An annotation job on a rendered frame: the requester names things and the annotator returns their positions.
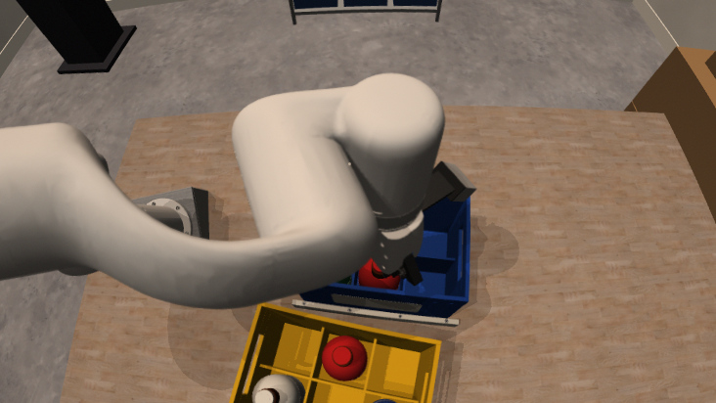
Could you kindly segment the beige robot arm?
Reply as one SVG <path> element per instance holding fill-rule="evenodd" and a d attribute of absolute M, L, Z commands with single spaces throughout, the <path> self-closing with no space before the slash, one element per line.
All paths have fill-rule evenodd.
<path fill-rule="evenodd" d="M 259 239 L 231 242 L 193 237 L 177 201 L 134 203 L 72 125 L 0 128 L 0 281 L 101 271 L 203 309 L 328 286 L 368 263 L 379 229 L 477 190 L 456 164 L 434 167 L 444 126 L 433 90 L 399 73 L 249 104 L 232 143 Z"/>

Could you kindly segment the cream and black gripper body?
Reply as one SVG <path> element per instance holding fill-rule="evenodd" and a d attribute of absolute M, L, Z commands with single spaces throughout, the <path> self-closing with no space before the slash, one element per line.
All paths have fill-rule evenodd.
<path fill-rule="evenodd" d="M 412 231 L 412 232 L 411 232 Z M 379 241 L 372 259 L 384 274 L 397 271 L 406 256 L 417 257 L 424 237 L 424 215 L 422 210 L 407 225 L 392 229 L 379 229 Z"/>

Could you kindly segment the blue crate with dividers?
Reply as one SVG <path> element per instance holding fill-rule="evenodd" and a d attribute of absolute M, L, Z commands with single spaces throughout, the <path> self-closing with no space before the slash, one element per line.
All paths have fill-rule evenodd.
<path fill-rule="evenodd" d="M 398 291 L 359 286 L 358 270 L 351 285 L 333 283 L 299 295 L 315 303 L 449 318 L 470 297 L 470 197 L 445 198 L 423 215 L 424 237 L 415 260 L 424 280 L 416 286 L 402 278 Z"/>

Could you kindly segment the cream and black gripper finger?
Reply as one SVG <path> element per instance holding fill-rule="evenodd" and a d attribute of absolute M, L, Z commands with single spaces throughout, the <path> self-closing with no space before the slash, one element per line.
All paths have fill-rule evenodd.
<path fill-rule="evenodd" d="M 405 269 L 405 270 L 404 270 Z M 405 272 L 406 271 L 406 272 Z M 394 274 L 394 275 L 393 275 Z M 421 275 L 421 272 L 419 270 L 419 267 L 417 265 L 417 262 L 415 260 L 415 257 L 413 253 L 406 256 L 403 260 L 403 265 L 394 273 L 387 275 L 382 273 L 383 277 L 386 279 L 390 275 L 395 278 L 396 276 L 399 276 L 400 278 L 407 279 L 409 283 L 411 283 L 413 286 L 416 286 L 420 282 L 423 281 L 423 277 Z"/>

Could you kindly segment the orange divided crate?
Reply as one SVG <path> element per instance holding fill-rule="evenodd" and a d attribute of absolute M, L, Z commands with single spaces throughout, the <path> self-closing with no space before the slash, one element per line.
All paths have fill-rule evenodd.
<path fill-rule="evenodd" d="M 337 381 L 323 367 L 324 347 L 337 336 L 353 336 L 367 350 L 367 369 L 354 381 Z M 229 403 L 252 403 L 254 386 L 273 374 L 299 379 L 306 392 L 303 403 L 373 403 L 380 399 L 431 403 L 440 346 L 441 340 L 343 322 L 264 302 L 257 305 Z"/>

